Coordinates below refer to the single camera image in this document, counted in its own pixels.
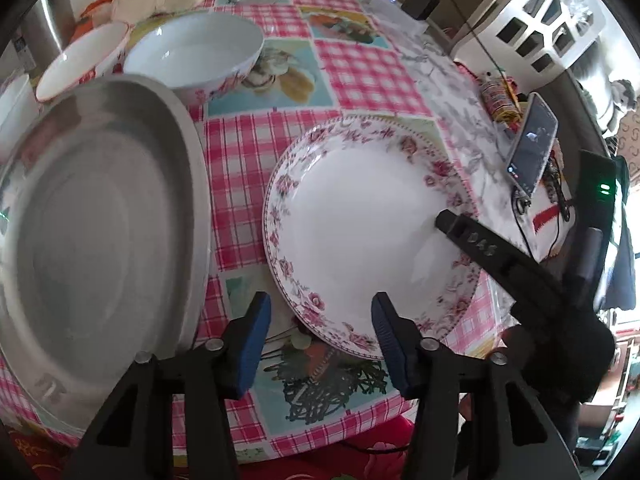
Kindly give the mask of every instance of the white phone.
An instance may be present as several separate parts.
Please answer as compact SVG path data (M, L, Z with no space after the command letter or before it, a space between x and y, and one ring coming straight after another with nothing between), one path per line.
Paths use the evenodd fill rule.
M531 92L528 103L506 171L520 192L531 198L545 171L558 132L558 119L540 94Z

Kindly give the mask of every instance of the metal thermos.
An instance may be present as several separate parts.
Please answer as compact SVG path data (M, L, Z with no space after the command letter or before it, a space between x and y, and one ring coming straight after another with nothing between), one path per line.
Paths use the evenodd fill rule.
M42 73L68 46L76 20L71 0L38 0L25 15L14 38L25 70Z

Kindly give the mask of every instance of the oval metal tray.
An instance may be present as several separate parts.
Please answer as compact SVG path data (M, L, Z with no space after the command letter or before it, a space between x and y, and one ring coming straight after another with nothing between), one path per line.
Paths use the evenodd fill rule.
M138 351L191 347L209 273L198 134L165 86L58 99L0 180L0 350L35 405L84 430Z

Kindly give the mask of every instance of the red cloth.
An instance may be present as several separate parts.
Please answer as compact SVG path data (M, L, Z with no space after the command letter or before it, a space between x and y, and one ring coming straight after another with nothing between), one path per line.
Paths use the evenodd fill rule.
M402 416L347 440L359 449L407 446L414 425ZM11 438L40 480L60 480L69 450L36 435L10 431ZM303 454L244 464L242 480L399 480L406 452L367 454L338 442ZM175 477L188 480L188 469L175 469Z

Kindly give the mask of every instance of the screw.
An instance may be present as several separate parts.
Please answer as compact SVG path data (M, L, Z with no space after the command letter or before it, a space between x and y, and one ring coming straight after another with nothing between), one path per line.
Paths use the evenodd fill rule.
M507 364L507 356L501 352L496 352L494 354L491 354L491 357L489 357L489 359L491 359L491 361L497 364L498 366L503 366Z
M438 343L433 337L425 337L422 341L420 341L420 346L423 350L433 352L434 350L440 348L440 343Z
M225 342L222 341L222 339L213 338L213 339L208 339L207 342L204 343L204 348L206 348L210 352L215 352L217 350L222 350L224 345L225 345Z
M139 365L143 365L151 361L151 352L140 351L136 354L135 361Z

